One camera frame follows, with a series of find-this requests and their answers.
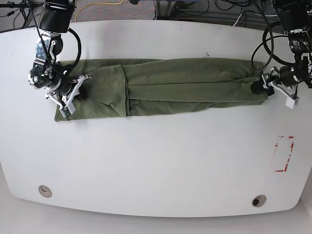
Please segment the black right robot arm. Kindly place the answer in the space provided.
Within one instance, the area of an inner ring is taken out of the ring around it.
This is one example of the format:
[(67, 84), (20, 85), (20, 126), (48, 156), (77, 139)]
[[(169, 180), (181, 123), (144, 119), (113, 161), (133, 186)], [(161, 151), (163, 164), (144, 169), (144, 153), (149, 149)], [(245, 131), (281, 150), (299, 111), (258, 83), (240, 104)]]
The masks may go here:
[[(35, 23), (39, 40), (36, 44), (36, 57), (28, 74), (28, 82), (35, 89), (46, 89), (46, 99), (52, 100), (66, 117), (75, 112), (73, 100), (80, 96), (80, 87), (90, 78), (89, 75), (70, 76), (81, 56), (81, 40), (70, 28), (71, 17), (75, 10), (73, 0), (46, 0), (41, 17)], [(78, 43), (78, 54), (72, 64), (57, 64), (57, 55), (63, 49), (61, 35), (71, 33)]]

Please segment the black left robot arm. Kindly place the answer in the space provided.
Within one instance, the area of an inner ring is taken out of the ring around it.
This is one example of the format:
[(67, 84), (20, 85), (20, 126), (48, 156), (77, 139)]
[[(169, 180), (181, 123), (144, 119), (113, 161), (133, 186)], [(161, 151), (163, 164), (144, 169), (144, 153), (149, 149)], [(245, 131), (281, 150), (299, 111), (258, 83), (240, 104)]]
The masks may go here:
[[(263, 74), (261, 78), (251, 85), (251, 91), (255, 95), (267, 94), (271, 96), (275, 91), (286, 96), (286, 105), (292, 108), (299, 100), (297, 92), (289, 94), (290, 90), (298, 90), (298, 85), (305, 83), (312, 87), (312, 2), (310, 0), (274, 0), (272, 1), (278, 21), (267, 22), (263, 32), (262, 43), (269, 60), (275, 60), (281, 64), (281, 68), (273, 67), (270, 73)], [(288, 39), (290, 50), (294, 54), (294, 62), (286, 62), (273, 52), (274, 46), (268, 46), (267, 42), (273, 42), (272, 29), (281, 26), (284, 37)]]

